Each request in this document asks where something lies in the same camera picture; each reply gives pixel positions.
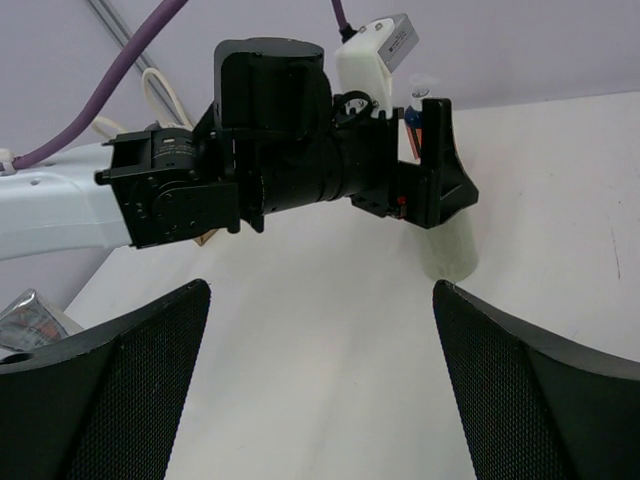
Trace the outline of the orange blue pump bottle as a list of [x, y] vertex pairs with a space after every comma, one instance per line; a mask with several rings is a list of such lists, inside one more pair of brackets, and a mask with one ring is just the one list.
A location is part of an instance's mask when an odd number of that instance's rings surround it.
[[404, 111], [404, 123], [413, 159], [419, 163], [422, 143], [422, 101], [430, 95], [437, 81], [425, 73], [413, 74], [409, 77], [411, 97]]

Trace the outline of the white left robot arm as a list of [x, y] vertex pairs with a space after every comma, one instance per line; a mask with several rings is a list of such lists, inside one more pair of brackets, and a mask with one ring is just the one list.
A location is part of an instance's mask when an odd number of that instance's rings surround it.
[[447, 99], [422, 107], [418, 163], [398, 157], [401, 110], [370, 93], [333, 94], [315, 44], [226, 40], [214, 100], [193, 130], [121, 134], [1, 178], [1, 255], [153, 247], [274, 213], [348, 198], [378, 217], [431, 229], [474, 205]]

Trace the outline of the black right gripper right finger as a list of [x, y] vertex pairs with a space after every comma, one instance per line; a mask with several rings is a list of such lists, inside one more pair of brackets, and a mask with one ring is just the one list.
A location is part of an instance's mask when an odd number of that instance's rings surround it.
[[433, 311], [479, 479], [636, 479], [639, 365], [439, 280]]

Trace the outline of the pale green white-cap bottle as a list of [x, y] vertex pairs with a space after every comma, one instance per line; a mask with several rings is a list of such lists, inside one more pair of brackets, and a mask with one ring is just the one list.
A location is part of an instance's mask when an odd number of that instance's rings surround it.
[[429, 279], [457, 283], [477, 268], [479, 256], [467, 209], [437, 227], [428, 230], [414, 227], [412, 234], [420, 266]]

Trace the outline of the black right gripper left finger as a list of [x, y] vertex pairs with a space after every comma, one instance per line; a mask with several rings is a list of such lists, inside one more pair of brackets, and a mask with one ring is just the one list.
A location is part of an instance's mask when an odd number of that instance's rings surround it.
[[209, 307], [196, 279], [3, 359], [2, 478], [164, 478]]

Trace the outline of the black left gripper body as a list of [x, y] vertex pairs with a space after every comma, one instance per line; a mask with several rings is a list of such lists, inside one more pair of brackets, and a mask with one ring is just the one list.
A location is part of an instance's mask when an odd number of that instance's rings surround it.
[[212, 177], [192, 226], [236, 233], [247, 222], [261, 233], [267, 215], [342, 198], [399, 214], [399, 111], [375, 112], [362, 90], [333, 94], [320, 46], [224, 40], [213, 67], [214, 101], [194, 131]]

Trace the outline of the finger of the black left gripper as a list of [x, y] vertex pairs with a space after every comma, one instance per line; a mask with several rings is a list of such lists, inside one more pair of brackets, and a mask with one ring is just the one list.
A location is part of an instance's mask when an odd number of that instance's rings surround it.
[[402, 218], [431, 229], [475, 205], [478, 199], [479, 191], [456, 150], [451, 101], [425, 98], [420, 162], [399, 164], [398, 201]]

